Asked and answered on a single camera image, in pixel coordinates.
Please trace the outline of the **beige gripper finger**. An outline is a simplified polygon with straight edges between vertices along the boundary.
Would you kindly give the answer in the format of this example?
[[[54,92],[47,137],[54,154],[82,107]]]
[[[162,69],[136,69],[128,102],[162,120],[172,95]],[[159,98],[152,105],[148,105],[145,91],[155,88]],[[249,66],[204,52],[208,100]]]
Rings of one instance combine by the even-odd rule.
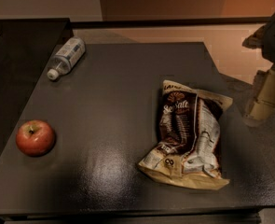
[[[249,127],[259,126],[275,111],[275,64],[268,71],[258,70],[243,120]]]

